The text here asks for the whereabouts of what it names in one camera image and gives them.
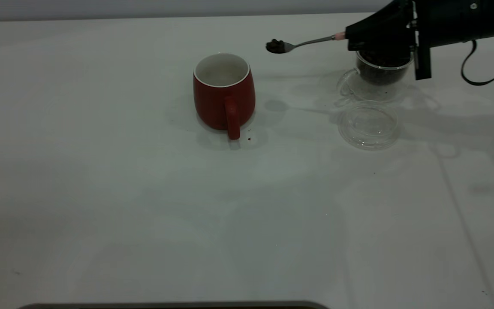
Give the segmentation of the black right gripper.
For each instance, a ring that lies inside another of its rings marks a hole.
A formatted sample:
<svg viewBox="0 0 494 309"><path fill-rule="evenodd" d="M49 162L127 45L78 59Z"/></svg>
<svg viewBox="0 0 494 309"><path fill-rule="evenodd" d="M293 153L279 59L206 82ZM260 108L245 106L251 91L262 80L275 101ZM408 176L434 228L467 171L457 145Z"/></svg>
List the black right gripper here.
<svg viewBox="0 0 494 309"><path fill-rule="evenodd" d="M413 5L417 17L413 20ZM381 10L347 26L349 51L410 51L414 34L393 33L413 20L417 33L415 77L432 77L431 48L466 40L469 0L393 0Z"/></svg>

